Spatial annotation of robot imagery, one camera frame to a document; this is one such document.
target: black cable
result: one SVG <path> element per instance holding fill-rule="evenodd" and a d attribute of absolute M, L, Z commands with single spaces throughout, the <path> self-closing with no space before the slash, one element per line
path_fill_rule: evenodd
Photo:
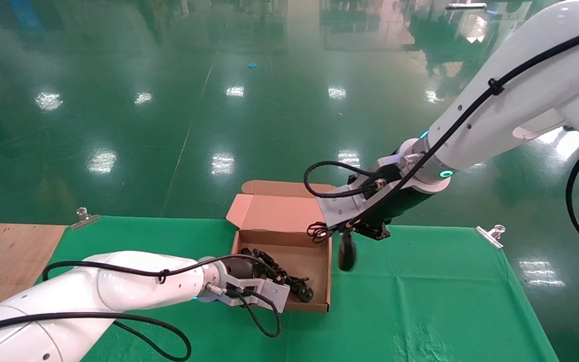
<path fill-rule="evenodd" d="M 573 165 L 573 168 L 569 175 L 569 179 L 567 179 L 567 188 L 565 192 L 569 218 L 573 223 L 573 227 L 575 227 L 577 233 L 579 234 L 579 221 L 575 217 L 575 212 L 573 211 L 573 185 L 575 184 L 575 178 L 577 177 L 578 172 L 579 172 L 579 158 L 577 159 L 575 165 Z"/>
<path fill-rule="evenodd" d="M 149 271 L 144 271 L 144 270 L 137 270 L 137 269 L 133 269 L 133 268 L 126 268 L 124 266 L 117 266 L 117 265 L 106 264 L 106 263 L 98 263 L 96 261 L 82 261 L 82 260 L 58 261 L 58 262 L 52 263 L 52 264 L 46 266 L 46 268 L 44 268 L 44 271 L 42 271 L 42 281 L 45 282 L 46 280 L 48 280 L 48 273 L 55 268 L 62 268 L 64 266 L 87 266 L 87 267 L 91 267 L 91 268 L 113 270 L 113 271 L 118 271 L 118 272 L 122 272 L 122 273 L 129 273 L 129 274 L 133 274 L 133 275 L 141 275 L 143 277 L 161 278 L 161 283 L 163 283 L 164 280 L 166 279 L 166 277 L 170 277 L 171 275 L 178 275 L 181 273 L 186 273 L 189 270 L 193 270 L 193 269 L 198 268 L 200 266 L 211 264 L 211 263 L 214 263 L 216 261 L 221 261 L 224 259 L 248 259 L 250 261 L 254 261 L 256 263 L 259 263 L 260 265 L 263 265 L 265 268 L 267 268 L 267 270 L 269 270 L 272 277 L 275 278 L 276 281 L 282 283 L 282 280 L 278 276 L 278 273 L 276 273 L 274 271 L 274 269 L 271 268 L 271 266 L 265 264 L 263 261 L 261 261 L 257 257 L 253 257 L 251 255 L 244 255 L 244 254 L 230 254 L 230 255 L 212 257 L 211 259 L 207 259 L 205 261 L 200 261 L 200 263 L 195 263 L 193 265 L 185 266 L 184 268 L 180 268 L 177 270 L 163 270 L 163 271 L 159 271 L 159 272 L 149 272 Z"/>
<path fill-rule="evenodd" d="M 328 224 L 317 221 L 308 226 L 307 234 L 308 236 L 312 236 L 313 243 L 318 244 L 328 240 L 328 238 L 334 234 L 334 231 L 328 229 Z"/>
<path fill-rule="evenodd" d="M 126 313 L 112 313 L 112 312 L 57 312 L 57 313 L 43 313 L 43 314 L 30 314 L 28 316 L 21 316 L 21 317 L 14 317 L 9 319 L 3 319 L 0 321 L 0 328 L 6 328 L 13 325 L 23 324 L 23 323 L 32 323 L 38 321 L 47 321 L 47 320 L 54 320 L 54 319 L 76 319 L 76 318 L 103 318 L 103 319 L 127 319 L 132 321 L 140 321 L 144 323 L 149 323 L 152 325 L 157 325 L 158 327 L 162 327 L 165 329 L 174 332 L 175 335 L 180 337 L 184 342 L 186 347 L 186 355 L 184 357 L 175 357 L 166 353 L 161 348 L 156 346 L 151 339 L 147 338 L 145 335 L 141 334 L 137 330 L 127 327 L 126 325 L 114 322 L 113 324 L 117 325 L 118 327 L 126 330 L 127 332 L 131 332 L 138 336 L 139 339 L 145 341 L 149 346 L 151 346 L 157 353 L 160 353 L 163 357 L 169 360 L 175 360 L 177 362 L 183 362 L 184 360 L 189 359 L 191 356 L 191 342 L 186 337 L 186 335 L 179 330 L 177 327 L 170 325 L 166 322 L 159 321 L 158 319 L 149 318 L 145 316 L 136 316 L 135 314 L 126 314 Z"/>
<path fill-rule="evenodd" d="M 361 193 L 364 193 L 364 192 L 367 192 L 370 190 L 376 190 L 376 185 L 372 184 L 372 185 L 363 186 L 361 188 L 357 188 L 355 190 L 349 190 L 347 192 L 340 192 L 340 193 L 334 193 L 334 194 L 333 193 L 318 193 L 310 185 L 310 174 L 315 169 L 322 167 L 322 166 L 325 166 L 325 165 L 339 166 L 339 167 L 348 169 L 350 171 L 356 172 L 358 174 L 362 174 L 363 176 L 376 177 L 376 178 L 381 177 L 380 173 L 364 171 L 360 168 L 350 166 L 347 163 L 336 162 L 336 161 L 321 161 L 321 162 L 314 163 L 313 165 L 308 167 L 308 169 L 305 170 L 305 174 L 303 175 L 303 184 L 305 185 L 305 188 L 308 189 L 308 192 L 310 192 L 315 197 L 320 197 L 322 199 L 335 199 L 337 197 L 350 197 L 353 195 L 359 195 Z"/>
<path fill-rule="evenodd" d="M 260 321 L 256 317 L 256 314 L 254 314 L 249 303 L 247 303 L 247 301 L 245 300 L 243 294 L 241 294 L 237 291 L 234 291 L 236 298 L 240 299 L 241 302 L 243 302 L 244 307 L 250 313 L 251 319 L 253 319 L 253 323 L 256 323 L 256 325 L 260 329 L 260 332 L 262 332 L 262 334 L 267 335 L 267 337 L 270 337 L 270 338 L 278 337 L 278 335 L 280 334 L 280 314 L 278 313 L 278 309 L 276 309 L 276 305 L 274 305 L 274 302 L 269 300 L 269 298 L 267 298 L 266 296 L 258 294 L 254 291 L 247 290 L 246 293 L 248 295 L 255 296 L 256 298 L 262 300 L 263 302 L 265 302 L 265 303 L 269 304 L 269 306 L 271 306 L 271 309 L 274 311 L 274 316 L 276 317 L 276 333 L 267 332 L 267 330 L 264 327 L 262 327 L 262 324 L 260 324 Z"/>
<path fill-rule="evenodd" d="M 417 162 L 414 167 L 412 167 L 408 174 L 406 174 L 404 178 L 400 179 L 399 183 L 392 190 L 390 190 L 390 192 L 384 195 L 383 198 L 381 198 L 369 208 L 365 209 L 354 219 L 347 222 L 345 227 L 347 227 L 347 229 L 352 229 L 353 225 L 357 222 L 360 222 L 364 216 L 370 215 L 376 211 L 378 208 L 383 206 L 383 204 L 386 203 L 390 197 L 399 192 L 399 190 L 404 187 L 404 185 L 414 176 L 414 174 L 416 174 L 417 171 L 419 171 L 421 167 L 423 167 L 423 165 L 432 157 L 432 155 L 435 154 L 444 143 L 446 143 L 446 141 L 453 135 L 453 133 L 459 130 L 459 127 L 464 124 L 464 122 L 466 122 L 466 119 L 468 119 L 473 114 L 473 112 L 478 109 L 478 107 L 480 107 L 487 99 L 489 99 L 490 96 L 497 96 L 504 90 L 503 85 L 524 71 L 527 71 L 529 68 L 551 57 L 554 57 L 555 55 L 563 53 L 577 45 L 579 45 L 579 35 L 563 43 L 560 43 L 553 48 L 549 48 L 549 50 L 545 50 L 529 60 L 526 60 L 526 62 L 523 62 L 519 66 L 515 67 L 512 71 L 509 71 L 504 76 L 499 78 L 499 80 L 494 80 L 491 78 L 489 80 L 489 89 L 484 91 L 481 96 L 479 96 L 468 108 L 466 108 L 466 111 L 460 115 L 459 119 L 457 119 L 457 121 L 455 121 L 455 123 L 453 123 L 452 126 L 450 126 L 450 128 L 448 128 L 448 130 L 441 136 L 441 138 L 439 138 L 439 140 L 437 140 L 437 142 L 432 147 L 430 147 L 430 149 L 421 157 L 419 162 Z"/>

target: green tablecloth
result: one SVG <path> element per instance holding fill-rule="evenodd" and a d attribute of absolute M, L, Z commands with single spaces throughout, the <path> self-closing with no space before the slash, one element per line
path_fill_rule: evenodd
<path fill-rule="evenodd" d="M 358 262 L 351 273 L 333 266 L 329 314 L 287 311 L 277 338 L 262 335 L 243 309 L 221 303 L 191 301 L 135 313 L 181 328 L 193 346 L 190 361 L 557 360 L 502 250 L 473 229 L 389 229 L 387 240 L 355 236 Z M 51 261 L 117 250 L 219 256 L 230 252 L 234 231 L 225 220 L 103 216 L 77 231 L 67 229 Z M 273 330 L 271 312 L 256 312 Z M 170 332 L 127 324 L 167 352 L 184 355 Z M 112 326 L 85 360 L 165 359 Z"/>

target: white robotic arm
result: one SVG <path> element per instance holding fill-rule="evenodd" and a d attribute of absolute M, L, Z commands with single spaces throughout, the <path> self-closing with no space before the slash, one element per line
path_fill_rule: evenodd
<path fill-rule="evenodd" d="M 342 232 L 340 268 L 354 264 L 351 231 L 380 240 L 385 225 L 476 163 L 569 124 L 579 130 L 579 0 L 557 3 L 524 23 L 420 138 L 327 194 L 317 196 L 325 224 L 314 238 Z"/>
<path fill-rule="evenodd" d="M 271 279 L 254 278 L 250 263 L 236 259 L 238 256 L 226 257 L 230 259 L 194 267 L 198 262 L 193 259 L 148 252 L 120 251 L 94 255 L 84 261 L 143 270 L 154 275 L 162 270 L 192 269 L 174 275 L 165 271 L 165 277 L 145 277 L 78 266 L 1 302 L 0 321 L 58 312 L 119 313 L 193 299 L 242 304 L 238 298 L 228 296 L 229 288 L 254 291 L 271 300 L 279 313 L 283 311 L 290 291 L 288 286 L 276 284 Z M 210 259 L 200 259 L 200 264 Z M 244 296 L 244 300 L 273 309 L 253 295 Z M 0 360 L 81 360 L 113 321 L 112 318 L 49 319 L 0 328 Z"/>

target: wooden table surface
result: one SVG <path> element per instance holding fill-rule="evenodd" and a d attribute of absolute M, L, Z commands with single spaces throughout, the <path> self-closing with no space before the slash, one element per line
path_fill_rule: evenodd
<path fill-rule="evenodd" d="M 0 302 L 30 288 L 66 226 L 0 224 Z"/>

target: cardboard box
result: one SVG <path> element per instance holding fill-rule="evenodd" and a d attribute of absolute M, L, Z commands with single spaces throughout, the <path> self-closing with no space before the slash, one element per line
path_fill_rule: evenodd
<path fill-rule="evenodd" d="M 334 189 L 319 184 L 312 188 L 322 193 Z M 306 234 L 310 224 L 324 220 L 317 200 L 300 183 L 256 179 L 244 183 L 241 190 L 227 213 L 227 220 L 239 228 L 232 254 L 243 248 L 263 250 L 292 277 L 310 278 L 312 300 L 304 303 L 290 293 L 285 309 L 327 313 L 332 238 L 315 244 Z"/>

